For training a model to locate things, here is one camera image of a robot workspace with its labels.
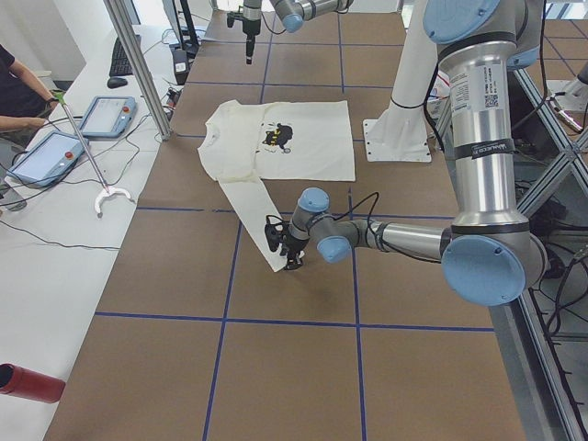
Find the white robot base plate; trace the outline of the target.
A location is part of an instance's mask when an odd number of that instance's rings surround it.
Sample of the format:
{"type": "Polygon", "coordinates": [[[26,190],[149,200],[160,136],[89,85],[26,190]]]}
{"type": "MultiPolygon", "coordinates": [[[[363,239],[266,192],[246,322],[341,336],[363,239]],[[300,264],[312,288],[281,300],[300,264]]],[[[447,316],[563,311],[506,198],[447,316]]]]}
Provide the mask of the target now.
{"type": "Polygon", "coordinates": [[[365,119],[362,128],[369,162],[432,161],[423,118],[404,122],[365,119]]]}

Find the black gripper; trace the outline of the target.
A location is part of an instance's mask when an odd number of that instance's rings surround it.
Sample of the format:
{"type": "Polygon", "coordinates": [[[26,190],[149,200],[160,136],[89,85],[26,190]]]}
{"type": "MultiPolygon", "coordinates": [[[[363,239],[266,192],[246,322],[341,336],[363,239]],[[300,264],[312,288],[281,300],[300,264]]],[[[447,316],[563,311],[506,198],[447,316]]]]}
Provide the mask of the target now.
{"type": "Polygon", "coordinates": [[[284,269],[286,271],[293,271],[302,267],[303,261],[301,254],[304,250],[304,241],[289,234],[283,234],[281,243],[280,254],[287,258],[284,269]]]}
{"type": "Polygon", "coordinates": [[[261,29],[261,0],[243,1],[243,33],[246,36],[245,62],[251,64],[254,56],[255,37],[260,34],[261,29]]]}

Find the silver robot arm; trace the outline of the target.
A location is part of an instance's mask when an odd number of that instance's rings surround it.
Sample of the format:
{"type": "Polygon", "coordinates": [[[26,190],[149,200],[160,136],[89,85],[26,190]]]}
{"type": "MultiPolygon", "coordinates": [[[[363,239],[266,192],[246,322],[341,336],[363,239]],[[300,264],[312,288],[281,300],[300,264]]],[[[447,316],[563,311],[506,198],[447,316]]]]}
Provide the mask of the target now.
{"type": "Polygon", "coordinates": [[[438,263],[447,284],[467,301],[496,306],[539,281],[547,253],[516,206],[507,75],[540,52],[541,1],[431,1],[424,32],[450,83],[458,215],[445,229],[371,218],[337,220],[328,195],[305,189],[280,230],[267,229],[269,247],[301,266],[309,241],[330,263],[357,247],[438,263]]]}
{"type": "MultiPolygon", "coordinates": [[[[297,32],[305,22],[318,16],[331,12],[344,13],[353,3],[353,0],[277,0],[270,2],[285,31],[288,33],[297,32]]],[[[238,18],[242,21],[243,33],[246,36],[245,62],[251,64],[254,57],[255,40],[261,31],[262,1],[243,1],[243,6],[238,11],[238,14],[238,18]]]]}

